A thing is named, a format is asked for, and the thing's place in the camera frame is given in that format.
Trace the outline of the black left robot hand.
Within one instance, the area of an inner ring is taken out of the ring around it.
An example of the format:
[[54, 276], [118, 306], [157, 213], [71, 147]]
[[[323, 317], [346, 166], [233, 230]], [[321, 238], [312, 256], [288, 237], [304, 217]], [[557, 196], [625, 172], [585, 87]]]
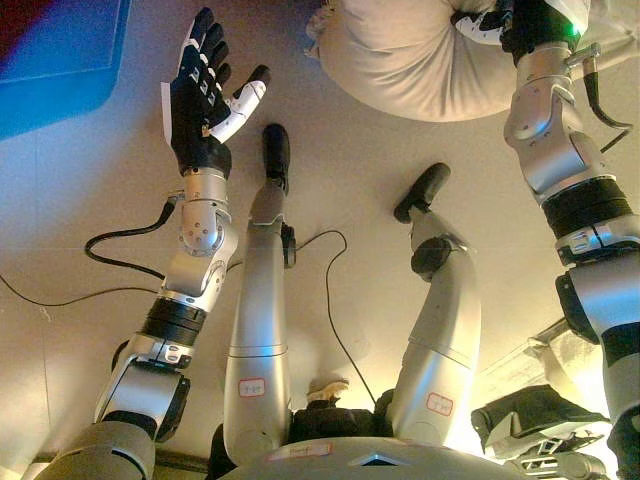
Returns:
[[182, 44], [177, 75], [161, 84], [164, 135], [184, 175], [213, 168], [230, 175], [227, 140], [256, 110], [271, 81], [270, 69], [259, 65], [230, 96], [223, 86], [231, 76], [222, 26], [211, 9], [195, 16]]

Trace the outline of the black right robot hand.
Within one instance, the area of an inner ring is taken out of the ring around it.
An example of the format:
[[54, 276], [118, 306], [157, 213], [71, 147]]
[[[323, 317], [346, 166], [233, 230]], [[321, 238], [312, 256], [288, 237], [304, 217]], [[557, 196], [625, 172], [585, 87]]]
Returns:
[[500, 46], [517, 65], [546, 43], [565, 43], [574, 52], [587, 28], [588, 11], [564, 1], [496, 1], [482, 12], [458, 10], [450, 22], [478, 44]]

